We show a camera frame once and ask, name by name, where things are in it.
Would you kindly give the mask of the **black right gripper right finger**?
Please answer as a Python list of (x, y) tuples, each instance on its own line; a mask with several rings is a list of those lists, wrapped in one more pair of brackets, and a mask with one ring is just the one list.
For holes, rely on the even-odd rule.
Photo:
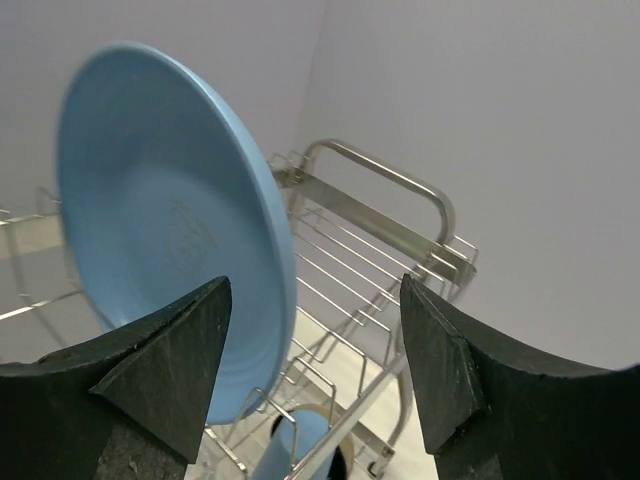
[(410, 276), (401, 326), (425, 451), (442, 479), (635, 479), (639, 369), (518, 341)]

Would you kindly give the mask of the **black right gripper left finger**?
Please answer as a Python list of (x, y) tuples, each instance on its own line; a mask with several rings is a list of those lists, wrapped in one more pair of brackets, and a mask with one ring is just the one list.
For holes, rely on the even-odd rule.
[(160, 310), (1, 367), (5, 479), (181, 479), (198, 457), (232, 310), (218, 277)]

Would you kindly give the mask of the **black and tan bowl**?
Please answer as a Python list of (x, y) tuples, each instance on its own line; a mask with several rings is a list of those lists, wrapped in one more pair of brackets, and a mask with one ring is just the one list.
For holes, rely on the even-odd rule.
[[(287, 410), (287, 413), (293, 410), (298, 409), (310, 409), (313, 411), (317, 411), (323, 414), (327, 420), (329, 421), (329, 429), (330, 427), (338, 420), (338, 416), (335, 411), (331, 410), (330, 407), (320, 405), (317, 403), (303, 403), (300, 405), (296, 405)], [(272, 423), (270, 430), (270, 439), (273, 435), (275, 429), (283, 417), (282, 414), (279, 414), (274, 422)], [(334, 452), (330, 454), (321, 464), (319, 469), (311, 476), (312, 479), (348, 479), (354, 463), (354, 444), (350, 435), (344, 437), (338, 446), (334, 449)]]

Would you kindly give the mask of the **blue plastic plate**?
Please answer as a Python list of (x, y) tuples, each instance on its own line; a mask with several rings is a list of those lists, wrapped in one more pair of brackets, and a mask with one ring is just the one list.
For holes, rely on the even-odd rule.
[(227, 277), (231, 320), (207, 420), (252, 413), (289, 350), (296, 261), (280, 190), (240, 117), (169, 55), (112, 43), (73, 75), (55, 157), (66, 245), (103, 327)]

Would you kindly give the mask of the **blue plastic cup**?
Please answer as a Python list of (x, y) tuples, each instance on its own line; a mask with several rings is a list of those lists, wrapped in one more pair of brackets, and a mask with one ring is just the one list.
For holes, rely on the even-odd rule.
[(251, 479), (285, 479), (292, 466), (309, 453), (328, 429), (329, 421), (317, 411), (298, 409), (288, 412), (271, 436)]

